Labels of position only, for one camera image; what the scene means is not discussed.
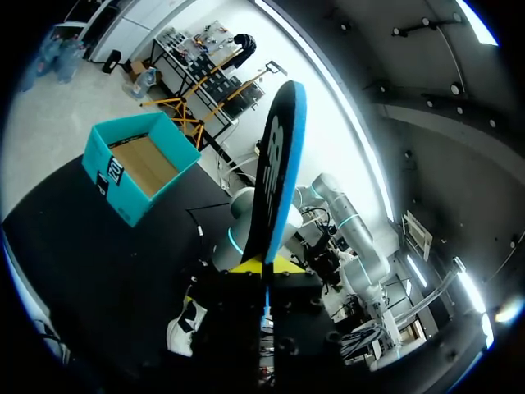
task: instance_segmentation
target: cardboard box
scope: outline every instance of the cardboard box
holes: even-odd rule
[[[129,73],[129,76],[131,78],[131,82],[135,82],[139,77],[140,73],[147,70],[146,66],[141,61],[132,62],[130,66],[131,71]]]
[[[135,82],[137,78],[139,77],[140,73],[148,70],[148,67],[149,67],[148,63],[143,63],[141,61],[132,62],[130,64],[130,68],[131,68],[130,72],[128,73],[128,75],[131,78],[131,82]],[[155,72],[155,83],[158,84],[158,82],[161,79],[162,79],[162,73],[159,70],[157,70]]]
[[[108,203],[130,226],[200,159],[164,112],[98,123],[82,165]]]

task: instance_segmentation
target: white robotic arm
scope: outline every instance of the white robotic arm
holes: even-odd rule
[[[382,297],[380,281],[390,273],[386,257],[373,244],[373,238],[345,193],[329,174],[319,175],[311,186],[296,189],[294,203],[299,211],[327,203],[338,232],[358,256],[337,250],[340,259],[340,278],[350,294],[356,294],[366,305],[368,313],[388,332],[386,348],[399,345],[399,330],[392,313]]]

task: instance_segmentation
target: plastic bottle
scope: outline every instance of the plastic bottle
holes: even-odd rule
[[[55,58],[60,54],[62,39],[59,35],[45,39],[40,47],[36,75],[45,76],[51,71]]]
[[[78,70],[80,61],[85,54],[85,46],[82,41],[74,41],[64,47],[57,60],[58,83],[68,84]]]
[[[133,84],[133,88],[131,89],[131,94],[136,99],[141,99],[146,95],[148,92],[148,89],[155,85],[155,72],[157,71],[156,68],[150,67],[148,70],[143,71],[135,83]]]

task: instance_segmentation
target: fluorescent light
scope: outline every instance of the fluorescent light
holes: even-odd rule
[[[512,323],[522,312],[524,301],[522,298],[516,298],[505,303],[500,312],[495,316],[498,323]]]
[[[491,320],[488,314],[482,316],[482,329],[486,335],[486,348],[488,349],[494,343],[494,333],[492,332]]]
[[[486,28],[479,16],[476,15],[476,12],[474,12],[464,0],[456,0],[456,2],[470,22],[470,26],[472,26],[477,40],[482,44],[495,45],[496,47],[499,46],[494,36]]]
[[[492,332],[491,320],[489,315],[486,314],[486,306],[483,302],[482,295],[479,290],[474,285],[472,278],[465,272],[458,273],[459,281],[463,285],[463,288],[467,292],[468,298],[472,302],[474,309],[482,315],[482,329],[483,333],[486,335],[486,348],[491,347],[494,343],[494,333]]]
[[[266,12],[267,15],[270,16],[281,28],[283,28],[286,33],[288,33],[290,37],[303,49],[304,54],[310,59],[310,61],[322,74],[322,76],[325,78],[325,81],[331,87],[331,90],[336,95],[337,100],[340,102],[345,115],[349,118],[350,123],[352,123],[352,126],[358,134],[361,145],[363,146],[364,153],[367,155],[368,162],[370,163],[370,167],[372,168],[372,172],[376,178],[379,191],[381,192],[383,204],[385,205],[386,216],[393,222],[394,213],[392,211],[392,204],[390,202],[390,197],[388,196],[388,191],[386,190],[385,177],[381,172],[376,154],[374,153],[372,146],[368,141],[364,129],[361,126],[361,123],[359,123],[359,119],[354,109],[350,106],[348,100],[343,94],[343,91],[340,89],[336,80],[328,71],[326,66],[322,63],[319,56],[313,51],[313,49],[308,45],[303,37],[301,37],[300,34],[287,21],[285,21],[282,16],[280,16],[263,0],[255,0],[255,4],[259,6],[264,12]]]
[[[407,281],[407,287],[404,290],[407,293],[407,297],[410,297],[410,291],[412,291],[412,283],[410,281]]]
[[[470,278],[467,273],[458,273],[458,278],[467,292],[468,298],[470,298],[474,309],[480,314],[484,314],[486,312],[485,303],[483,302],[482,295],[477,290],[476,285],[474,285],[472,278]]]
[[[412,260],[409,254],[407,254],[407,260],[409,261],[410,267],[412,267],[416,275],[418,275],[419,281],[421,282],[423,287],[427,287],[427,281],[425,280],[425,278],[423,277],[423,275],[421,274],[421,272],[419,271],[418,267],[416,266],[415,262]]]

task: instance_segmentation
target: ceiling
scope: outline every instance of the ceiling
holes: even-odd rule
[[[319,47],[358,104],[398,221],[407,209],[417,212],[435,236],[436,258],[446,266],[460,256],[488,306],[497,306],[523,283],[509,275],[523,253],[482,283],[508,256],[513,236],[525,231],[523,102],[503,49],[480,44],[469,23],[443,25],[443,35],[431,29],[391,35],[423,17],[453,20],[456,12],[466,20],[455,0],[274,1]],[[342,23],[351,29],[343,31]],[[450,90],[460,82],[451,52],[464,82],[460,96]]]

